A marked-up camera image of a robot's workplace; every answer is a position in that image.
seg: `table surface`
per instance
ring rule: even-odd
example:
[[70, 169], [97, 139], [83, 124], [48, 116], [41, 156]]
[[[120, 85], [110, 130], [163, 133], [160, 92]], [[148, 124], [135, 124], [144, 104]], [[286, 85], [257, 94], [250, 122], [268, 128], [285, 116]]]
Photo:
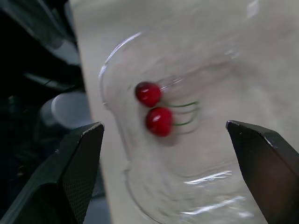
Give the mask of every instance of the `table surface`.
[[128, 194], [125, 151], [115, 120], [101, 102], [98, 73], [114, 47], [157, 21], [194, 4], [193, 0], [70, 0], [92, 117], [105, 124], [100, 155], [114, 224], [147, 224]]

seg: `red cherry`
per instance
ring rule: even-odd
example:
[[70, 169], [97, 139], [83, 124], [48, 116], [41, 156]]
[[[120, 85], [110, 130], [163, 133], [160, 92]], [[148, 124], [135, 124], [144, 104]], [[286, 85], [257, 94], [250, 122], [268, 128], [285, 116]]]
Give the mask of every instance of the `red cherry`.
[[166, 137], [171, 132], [172, 112], [166, 107], [153, 108], [146, 116], [145, 123], [154, 135]]
[[135, 88], [137, 99], [145, 106], [154, 107], [161, 99], [160, 88], [150, 82], [139, 83]]

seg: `cherry stem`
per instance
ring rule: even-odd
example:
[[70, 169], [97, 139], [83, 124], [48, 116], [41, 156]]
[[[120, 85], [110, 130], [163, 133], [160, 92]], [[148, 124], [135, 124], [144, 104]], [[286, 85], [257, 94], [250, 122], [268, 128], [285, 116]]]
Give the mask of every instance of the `cherry stem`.
[[190, 124], [191, 122], [194, 121], [194, 119], [196, 118], [196, 116], [197, 116], [197, 114], [198, 114], [198, 110], [199, 110], [199, 108], [197, 107], [198, 102], [195, 101], [195, 102], [192, 102], [192, 103], [190, 103], [190, 104], [188, 104], [188, 105], [195, 105], [195, 109], [194, 109], [194, 111], [193, 111], [193, 115], [192, 115], [192, 117], [190, 118], [190, 120], [187, 121], [187, 122], [185, 122], [185, 123], [172, 124], [173, 126], [183, 126], [183, 125], [188, 125], [188, 124]]
[[183, 105], [172, 105], [172, 104], [169, 104], [169, 103], [167, 103], [167, 102], [165, 102], [165, 101], [163, 101], [163, 103], [166, 105], [166, 106], [168, 106], [168, 107], [186, 107], [186, 106], [191, 106], [191, 105], [195, 105], [195, 104], [198, 104], [198, 101], [194, 101], [194, 102], [192, 102], [192, 103], [189, 103], [189, 104], [183, 104]]

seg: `glass bowl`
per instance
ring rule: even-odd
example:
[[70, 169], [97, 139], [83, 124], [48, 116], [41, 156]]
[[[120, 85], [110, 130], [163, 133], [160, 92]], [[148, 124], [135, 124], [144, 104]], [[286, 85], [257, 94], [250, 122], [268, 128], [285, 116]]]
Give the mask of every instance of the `glass bowl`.
[[[233, 119], [279, 132], [298, 148], [299, 16], [296, 1], [209, 0], [120, 43], [101, 69], [100, 91], [130, 165], [140, 211], [161, 224], [266, 224], [239, 169]], [[176, 122], [159, 138], [145, 127], [138, 83], [157, 83]]]

